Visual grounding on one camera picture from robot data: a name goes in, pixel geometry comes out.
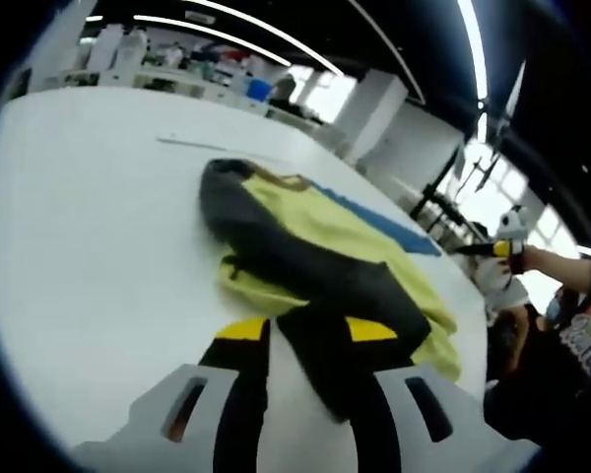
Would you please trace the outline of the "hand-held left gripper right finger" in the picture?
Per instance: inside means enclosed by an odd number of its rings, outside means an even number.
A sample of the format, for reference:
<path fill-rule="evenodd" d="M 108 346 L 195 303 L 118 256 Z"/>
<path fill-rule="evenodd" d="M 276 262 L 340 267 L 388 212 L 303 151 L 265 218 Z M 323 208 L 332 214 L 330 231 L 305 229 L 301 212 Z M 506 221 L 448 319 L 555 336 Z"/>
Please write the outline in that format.
<path fill-rule="evenodd" d="M 539 448 L 507 439 L 433 366 L 409 366 L 388 327 L 350 317 L 359 366 L 351 427 L 360 472 L 523 472 Z"/>

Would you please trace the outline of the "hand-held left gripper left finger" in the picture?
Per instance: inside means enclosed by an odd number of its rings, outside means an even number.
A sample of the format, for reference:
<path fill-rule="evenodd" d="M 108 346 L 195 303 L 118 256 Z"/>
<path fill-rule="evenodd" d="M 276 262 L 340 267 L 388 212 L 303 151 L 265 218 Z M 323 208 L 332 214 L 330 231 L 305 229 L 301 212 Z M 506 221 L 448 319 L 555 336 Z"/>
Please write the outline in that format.
<path fill-rule="evenodd" d="M 254 472 L 268 405 L 270 322 L 217 333 L 196 365 L 182 365 L 132 402 L 107 440 L 85 441 L 88 472 Z"/>

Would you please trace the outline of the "person's right hand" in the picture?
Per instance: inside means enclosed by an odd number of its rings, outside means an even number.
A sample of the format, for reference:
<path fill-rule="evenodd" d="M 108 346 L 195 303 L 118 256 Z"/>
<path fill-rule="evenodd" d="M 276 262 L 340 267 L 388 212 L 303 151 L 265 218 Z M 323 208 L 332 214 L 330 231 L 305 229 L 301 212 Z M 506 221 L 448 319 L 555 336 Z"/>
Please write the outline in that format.
<path fill-rule="evenodd" d="M 514 275 L 524 274 L 537 268 L 538 248 L 522 241 L 510 243 L 508 264 Z"/>

